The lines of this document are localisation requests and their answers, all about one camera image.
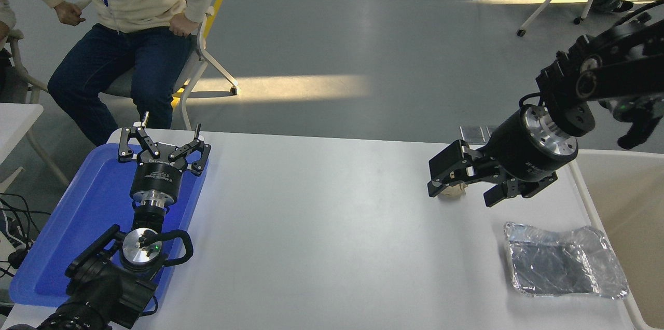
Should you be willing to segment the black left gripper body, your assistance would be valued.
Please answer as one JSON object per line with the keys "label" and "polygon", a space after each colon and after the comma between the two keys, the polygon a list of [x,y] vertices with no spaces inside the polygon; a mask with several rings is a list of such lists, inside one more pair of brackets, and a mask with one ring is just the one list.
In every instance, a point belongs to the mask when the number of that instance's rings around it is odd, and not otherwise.
{"label": "black left gripper body", "polygon": [[184,170],[188,163],[185,158],[171,161],[169,155],[176,150],[175,145],[157,144],[159,158],[152,157],[147,149],[137,156],[137,169],[130,189],[133,200],[141,200],[150,192],[166,195],[168,200],[177,200],[181,189]]}

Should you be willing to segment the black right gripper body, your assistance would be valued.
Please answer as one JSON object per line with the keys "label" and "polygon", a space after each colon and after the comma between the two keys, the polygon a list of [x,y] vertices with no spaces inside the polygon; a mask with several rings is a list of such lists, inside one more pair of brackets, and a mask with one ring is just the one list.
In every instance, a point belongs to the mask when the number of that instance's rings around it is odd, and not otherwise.
{"label": "black right gripper body", "polygon": [[483,152],[508,174],[535,183],[569,162],[569,134],[548,110],[520,109],[493,131]]}

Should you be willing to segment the person's left hand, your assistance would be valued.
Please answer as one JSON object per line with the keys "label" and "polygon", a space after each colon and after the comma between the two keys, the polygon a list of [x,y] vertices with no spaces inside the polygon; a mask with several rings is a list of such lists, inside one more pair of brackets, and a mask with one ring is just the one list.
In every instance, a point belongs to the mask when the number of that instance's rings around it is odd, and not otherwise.
{"label": "person's left hand", "polygon": [[177,13],[169,20],[169,31],[179,37],[187,37],[199,29],[201,23],[193,22],[184,13]]}

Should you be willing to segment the person's right hand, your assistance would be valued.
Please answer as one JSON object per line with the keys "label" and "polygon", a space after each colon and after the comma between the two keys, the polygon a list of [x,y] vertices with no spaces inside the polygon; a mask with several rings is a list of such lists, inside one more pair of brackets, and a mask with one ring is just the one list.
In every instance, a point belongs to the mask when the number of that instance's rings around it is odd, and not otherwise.
{"label": "person's right hand", "polygon": [[86,19],[81,17],[81,9],[72,2],[63,1],[54,6],[54,11],[60,23],[77,26]]}

